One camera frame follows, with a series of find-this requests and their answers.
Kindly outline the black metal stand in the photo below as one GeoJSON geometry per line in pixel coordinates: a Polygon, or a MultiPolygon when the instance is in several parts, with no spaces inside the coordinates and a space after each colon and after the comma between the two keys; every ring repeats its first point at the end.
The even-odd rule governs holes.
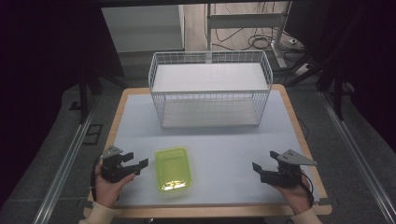
{"type": "Polygon", "coordinates": [[[97,71],[82,71],[79,74],[79,97],[81,111],[80,122],[83,123],[88,117],[88,90],[91,90],[93,94],[101,94],[103,92],[103,86],[99,80],[99,74],[97,71]]]}
{"type": "Polygon", "coordinates": [[[333,112],[336,116],[343,120],[342,114],[342,96],[343,96],[343,82],[342,76],[339,72],[324,70],[317,81],[317,89],[319,91],[326,91],[330,85],[333,84],[332,105],[333,112]]]}

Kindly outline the white power strip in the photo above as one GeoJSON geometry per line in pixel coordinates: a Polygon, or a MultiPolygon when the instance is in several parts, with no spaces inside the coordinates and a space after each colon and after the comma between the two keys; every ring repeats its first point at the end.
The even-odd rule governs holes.
{"type": "Polygon", "coordinates": [[[304,45],[298,41],[296,38],[291,37],[288,42],[290,43],[290,45],[297,50],[304,50],[304,45]]]}

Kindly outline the green translucent plastic tray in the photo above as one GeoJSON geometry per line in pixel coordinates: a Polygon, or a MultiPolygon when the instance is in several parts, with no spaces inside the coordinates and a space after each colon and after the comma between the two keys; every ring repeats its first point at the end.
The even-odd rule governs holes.
{"type": "Polygon", "coordinates": [[[157,150],[154,156],[159,191],[183,189],[191,185],[190,160],[186,148],[161,149],[157,150]]]}

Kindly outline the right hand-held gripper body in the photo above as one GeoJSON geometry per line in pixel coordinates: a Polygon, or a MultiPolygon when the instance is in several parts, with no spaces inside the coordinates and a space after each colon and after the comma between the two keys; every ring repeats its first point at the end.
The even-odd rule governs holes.
{"type": "Polygon", "coordinates": [[[270,171],[271,174],[268,177],[261,177],[261,182],[281,188],[295,187],[302,182],[302,165],[317,165],[315,161],[292,149],[279,154],[279,158],[276,161],[277,170],[270,171]]]}

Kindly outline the aluminium floor rail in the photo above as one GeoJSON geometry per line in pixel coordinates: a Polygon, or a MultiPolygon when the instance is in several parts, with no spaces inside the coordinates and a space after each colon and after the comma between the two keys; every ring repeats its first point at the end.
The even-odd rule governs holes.
{"type": "Polygon", "coordinates": [[[336,127],[336,130],[340,133],[341,138],[345,142],[348,152],[360,171],[366,186],[372,193],[375,202],[378,205],[385,220],[388,224],[396,224],[396,206],[393,204],[393,201],[385,191],[385,188],[375,176],[375,173],[371,169],[367,160],[364,158],[360,147],[349,131],[347,125],[343,120],[339,119],[339,117],[334,112],[332,99],[326,93],[321,91],[318,93],[318,95],[322,99],[323,104],[325,105],[326,110],[328,111],[336,127]]]}
{"type": "Polygon", "coordinates": [[[52,179],[47,193],[40,205],[32,224],[48,224],[50,217],[58,202],[61,192],[64,188],[65,181],[70,174],[71,168],[79,152],[80,146],[88,128],[92,122],[92,116],[98,102],[98,97],[94,97],[88,107],[88,115],[78,126],[78,130],[73,138],[72,143],[66,150],[66,153],[58,167],[58,170],[52,179]]]}

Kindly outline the person's right hand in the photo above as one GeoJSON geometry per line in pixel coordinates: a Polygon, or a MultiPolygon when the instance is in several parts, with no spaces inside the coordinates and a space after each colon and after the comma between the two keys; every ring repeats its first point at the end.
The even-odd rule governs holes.
{"type": "Polygon", "coordinates": [[[300,185],[292,188],[275,186],[275,189],[282,194],[286,204],[290,207],[295,216],[308,211],[312,207],[306,191],[300,185]]]}

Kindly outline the dark curtain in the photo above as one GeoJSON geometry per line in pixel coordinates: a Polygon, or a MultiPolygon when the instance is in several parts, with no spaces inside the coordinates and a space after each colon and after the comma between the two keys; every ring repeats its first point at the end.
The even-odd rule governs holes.
{"type": "Polygon", "coordinates": [[[396,0],[293,0],[285,31],[354,88],[351,101],[396,152],[396,0]]]}
{"type": "Polygon", "coordinates": [[[81,0],[0,0],[0,205],[40,149],[63,93],[123,70],[102,9],[81,0]]]}

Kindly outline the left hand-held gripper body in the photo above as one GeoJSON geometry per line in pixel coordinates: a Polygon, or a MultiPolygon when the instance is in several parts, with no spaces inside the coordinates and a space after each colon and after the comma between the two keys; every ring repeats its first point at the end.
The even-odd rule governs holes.
{"type": "Polygon", "coordinates": [[[101,158],[103,161],[101,176],[108,182],[116,183],[127,175],[133,174],[133,165],[124,167],[122,165],[123,151],[114,146],[106,149],[101,158]]]}

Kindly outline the white cabinet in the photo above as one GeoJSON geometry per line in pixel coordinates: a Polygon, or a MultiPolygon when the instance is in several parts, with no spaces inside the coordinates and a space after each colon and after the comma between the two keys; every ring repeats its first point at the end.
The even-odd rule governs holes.
{"type": "Polygon", "coordinates": [[[102,13],[118,53],[184,49],[182,5],[103,7],[102,13]]]}

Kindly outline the pale grey table mat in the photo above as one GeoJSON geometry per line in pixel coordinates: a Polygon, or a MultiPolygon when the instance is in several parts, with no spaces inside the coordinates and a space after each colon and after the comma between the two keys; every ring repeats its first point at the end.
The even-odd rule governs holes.
{"type": "Polygon", "coordinates": [[[114,146],[132,151],[132,164],[149,160],[141,175],[122,189],[118,206],[283,203],[276,189],[261,182],[252,164],[274,171],[277,161],[270,157],[272,151],[302,151],[279,91],[270,93],[258,127],[236,128],[164,129],[151,96],[132,95],[114,146]],[[154,153],[170,147],[187,149],[192,182],[162,192],[157,187],[154,153]]]}

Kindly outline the black floor bracket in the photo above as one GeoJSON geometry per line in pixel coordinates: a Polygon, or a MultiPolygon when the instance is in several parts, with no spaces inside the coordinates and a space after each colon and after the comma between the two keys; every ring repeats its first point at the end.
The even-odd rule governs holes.
{"type": "Polygon", "coordinates": [[[91,124],[86,132],[83,142],[83,145],[94,146],[97,145],[103,130],[102,124],[91,124]]]}

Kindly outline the white metal desk frame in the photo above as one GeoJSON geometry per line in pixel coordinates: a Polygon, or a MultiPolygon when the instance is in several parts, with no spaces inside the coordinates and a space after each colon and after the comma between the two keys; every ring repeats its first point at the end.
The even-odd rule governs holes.
{"type": "Polygon", "coordinates": [[[212,30],[213,29],[236,29],[236,28],[276,28],[276,35],[270,41],[270,47],[275,55],[276,62],[280,69],[287,67],[281,55],[279,44],[283,34],[291,1],[287,1],[279,13],[248,13],[248,14],[213,14],[212,6],[206,7],[206,49],[212,50],[212,30]]]}

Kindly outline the person's left hand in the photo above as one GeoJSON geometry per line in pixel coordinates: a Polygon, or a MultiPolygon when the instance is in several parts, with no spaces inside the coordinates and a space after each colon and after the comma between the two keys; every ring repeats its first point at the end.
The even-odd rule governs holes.
{"type": "Polygon", "coordinates": [[[122,188],[132,182],[135,174],[130,174],[116,183],[108,182],[101,176],[101,165],[95,166],[96,202],[107,208],[112,208],[120,196],[122,188]]]}

